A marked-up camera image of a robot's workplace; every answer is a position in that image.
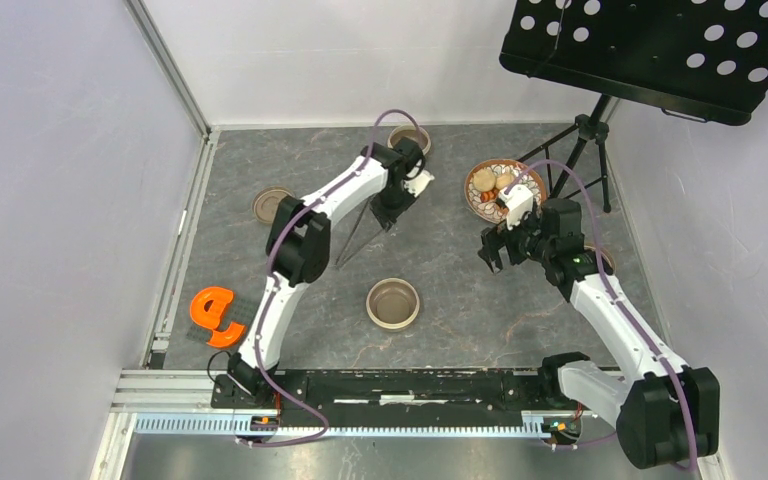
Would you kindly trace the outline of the orange fried food piece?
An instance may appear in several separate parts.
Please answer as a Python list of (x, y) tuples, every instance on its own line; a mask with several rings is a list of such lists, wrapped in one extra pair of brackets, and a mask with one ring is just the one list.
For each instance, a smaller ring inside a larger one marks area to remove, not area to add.
[(507, 205), (505, 204), (505, 201), (501, 197), (496, 197), (493, 200), (493, 205), (494, 205), (495, 210), (500, 215), (505, 215), (508, 212)]

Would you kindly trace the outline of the round bread bun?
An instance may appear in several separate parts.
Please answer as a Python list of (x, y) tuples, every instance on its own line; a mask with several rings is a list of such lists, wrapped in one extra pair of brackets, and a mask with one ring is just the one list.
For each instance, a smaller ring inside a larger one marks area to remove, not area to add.
[(473, 173), (472, 185), (480, 193), (490, 192), (495, 188), (496, 178), (491, 168), (483, 168)]

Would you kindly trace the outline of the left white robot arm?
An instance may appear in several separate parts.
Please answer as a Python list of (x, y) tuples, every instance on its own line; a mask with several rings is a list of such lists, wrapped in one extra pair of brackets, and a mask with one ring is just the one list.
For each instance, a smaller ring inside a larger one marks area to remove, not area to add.
[(366, 146), (350, 167), (320, 189), (288, 196), (278, 206), (266, 244), (264, 293), (249, 333), (228, 363), (238, 397), (250, 407), (274, 394), (281, 345), (307, 288), (330, 263), (331, 233), (350, 211), (368, 202), (384, 230), (392, 228), (433, 181), (413, 142)]

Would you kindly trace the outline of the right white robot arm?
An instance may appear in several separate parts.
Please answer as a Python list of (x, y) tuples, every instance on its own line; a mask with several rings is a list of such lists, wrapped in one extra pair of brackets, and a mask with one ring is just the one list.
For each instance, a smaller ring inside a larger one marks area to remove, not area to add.
[(513, 265), (538, 262), (547, 281), (599, 335), (621, 371), (613, 377), (580, 352), (547, 357), (537, 382), (551, 408), (576, 401), (614, 428), (632, 465), (648, 469), (719, 450), (720, 383), (707, 367), (693, 368), (651, 329), (604, 257), (587, 249), (582, 207), (552, 198), (514, 220), (485, 228), (479, 257), (493, 270), (505, 250)]

